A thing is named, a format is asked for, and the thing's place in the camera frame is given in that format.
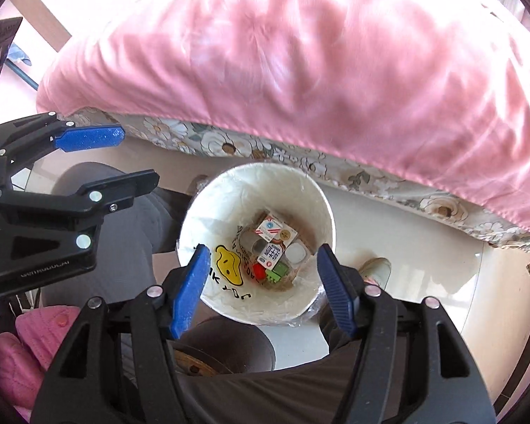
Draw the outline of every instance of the white floor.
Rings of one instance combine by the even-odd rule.
[[[164,188],[185,191],[196,175],[212,176],[246,160],[198,158],[135,139],[118,148],[65,154],[56,151],[35,164],[27,190],[48,192],[58,176],[81,161],[101,161],[131,172],[154,168]],[[444,224],[332,187],[323,187],[334,210],[336,255],[359,267],[388,257],[393,272],[387,291],[398,299],[438,297],[478,362],[494,400],[512,374],[530,332],[530,255],[492,249]],[[159,279],[177,265],[174,254],[154,257]],[[207,317],[201,308],[197,319]],[[327,347],[318,325],[262,327],[277,354],[277,368],[318,359]]]

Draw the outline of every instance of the red object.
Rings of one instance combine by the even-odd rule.
[[[256,263],[253,265],[253,274],[255,274],[255,278],[257,280],[263,280],[267,277],[267,274],[265,273],[265,268],[260,263]]]

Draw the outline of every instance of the yellow cartoon print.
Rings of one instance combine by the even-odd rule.
[[[232,285],[243,285],[240,272],[240,257],[235,252],[230,252],[223,245],[216,247],[216,252],[220,254],[216,260],[216,267],[228,282]]]

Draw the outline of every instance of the dark pants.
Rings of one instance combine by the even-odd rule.
[[[119,174],[103,164],[79,164],[61,176],[54,194],[72,194],[85,182]],[[155,284],[151,255],[174,249],[189,200],[185,194],[156,190],[137,198],[132,208],[107,215],[96,269],[43,288],[44,305],[82,307],[92,296],[122,301]],[[359,342],[349,342],[329,308],[320,315],[320,328],[330,355],[319,361],[278,371],[179,377],[193,413],[202,422],[216,424],[331,422]],[[124,367],[131,365],[124,360]]]

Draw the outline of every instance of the blue gripper pad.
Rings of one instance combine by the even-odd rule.
[[[354,314],[359,309],[359,296],[353,287],[346,286],[342,281],[342,278],[345,279],[345,267],[338,263],[326,243],[318,250],[317,265],[337,326],[353,338],[357,331]]]
[[[187,265],[187,274],[173,306],[171,335],[178,340],[182,333],[189,329],[194,311],[198,305],[206,277],[210,271],[210,250],[205,245],[198,245]]]
[[[124,137],[125,131],[119,124],[72,128],[66,129],[63,135],[55,138],[55,148],[69,153],[70,151],[118,146]]]

